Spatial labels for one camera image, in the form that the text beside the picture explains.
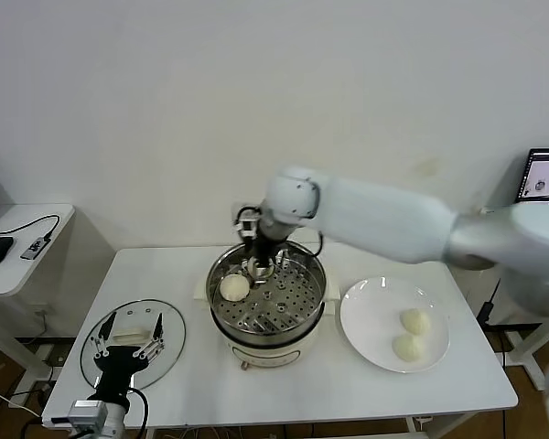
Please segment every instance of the electrical outlet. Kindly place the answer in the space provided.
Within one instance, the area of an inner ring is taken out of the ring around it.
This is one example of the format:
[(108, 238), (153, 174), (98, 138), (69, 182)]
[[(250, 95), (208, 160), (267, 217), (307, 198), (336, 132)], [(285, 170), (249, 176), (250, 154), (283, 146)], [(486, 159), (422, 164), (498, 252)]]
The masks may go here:
[(28, 307), (32, 309), (33, 313), (37, 316), (53, 314), (53, 307), (49, 304), (29, 304)]

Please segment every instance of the table leg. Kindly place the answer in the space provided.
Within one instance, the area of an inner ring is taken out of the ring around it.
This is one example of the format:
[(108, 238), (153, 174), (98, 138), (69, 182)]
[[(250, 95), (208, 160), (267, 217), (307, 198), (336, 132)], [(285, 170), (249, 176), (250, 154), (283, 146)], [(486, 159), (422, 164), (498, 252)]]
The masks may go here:
[(16, 341), (6, 329), (0, 326), (0, 350), (25, 369), (31, 369), (38, 374), (48, 374), (50, 371), (41, 359)]
[(474, 416), (477, 412), (466, 412), (460, 414), (445, 414), (436, 416), (433, 421), (427, 423), (426, 433), (430, 439), (438, 439), (459, 427), (462, 423)]
[[(544, 391), (545, 376), (534, 359), (533, 353), (549, 341), (549, 322), (540, 325), (525, 339), (515, 331), (505, 332), (505, 335), (513, 347), (512, 351), (505, 354), (506, 366), (522, 366), (529, 375), (535, 389)], [(502, 353), (498, 352), (496, 357), (502, 364)]]

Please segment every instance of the white table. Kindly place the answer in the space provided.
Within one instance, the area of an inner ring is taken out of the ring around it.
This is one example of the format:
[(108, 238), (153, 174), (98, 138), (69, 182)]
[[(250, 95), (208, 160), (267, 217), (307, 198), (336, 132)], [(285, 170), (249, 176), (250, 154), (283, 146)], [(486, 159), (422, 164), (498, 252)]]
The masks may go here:
[[(35, 271), (48, 249), (53, 245), (67, 222), (73, 215), (73, 206), (70, 204), (17, 204), (0, 206), (0, 231), (12, 230), (27, 224), (45, 215), (57, 214), (60, 216), (58, 227), (51, 235), (51, 242), (43, 249), (39, 256), (32, 261), (21, 259), (20, 255), (37, 239), (44, 236), (55, 225), (56, 219), (45, 219), (30, 227), (17, 231), (11, 235), (15, 239), (13, 246), (3, 261), (0, 262), (0, 298), (18, 293)], [(19, 382), (16, 392), (30, 390), (36, 380), (47, 379), (51, 370), (43, 362), (50, 351), (49, 346), (39, 348), (37, 354), (20, 344), (10, 335), (7, 327), (0, 322), (0, 350), (16, 361), (27, 371)], [(13, 398), (13, 402), (24, 402), (27, 395)]]
[[(324, 316), (313, 350), (279, 369), (241, 370), (210, 313), (193, 299), (199, 280), (225, 247), (122, 250), (116, 254), (57, 385), (43, 422), (66, 416), (76, 399), (93, 390), (81, 376), (79, 355), (89, 331), (113, 308), (157, 298), (176, 306), (187, 327), (175, 366), (145, 389), (151, 428), (184, 425), (332, 422), (448, 415), (429, 423), (439, 437), (479, 411), (514, 406), (517, 396), (448, 269), (440, 263), (402, 265), (342, 244), (326, 246), (321, 260), (341, 292), (376, 275), (408, 279), (441, 304), (451, 347), (433, 369), (398, 374), (362, 358), (343, 336), (336, 316)], [(142, 403), (130, 395), (128, 428), (140, 426)]]

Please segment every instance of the white wall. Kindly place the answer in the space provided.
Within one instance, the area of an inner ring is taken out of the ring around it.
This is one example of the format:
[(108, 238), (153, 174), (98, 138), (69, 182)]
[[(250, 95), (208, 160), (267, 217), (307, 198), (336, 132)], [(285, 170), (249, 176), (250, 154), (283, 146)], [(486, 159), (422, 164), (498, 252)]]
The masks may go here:
[(474, 209), (544, 145), (549, 0), (0, 0), (0, 184), (114, 249), (231, 242), (289, 162)]

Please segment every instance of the computer screen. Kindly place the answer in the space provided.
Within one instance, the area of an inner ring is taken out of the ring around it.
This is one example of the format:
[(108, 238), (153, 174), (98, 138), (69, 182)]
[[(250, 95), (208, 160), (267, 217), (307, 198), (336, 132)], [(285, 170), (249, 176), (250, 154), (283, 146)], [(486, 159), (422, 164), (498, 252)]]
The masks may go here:
[(529, 151), (516, 202), (549, 204), (549, 149)]

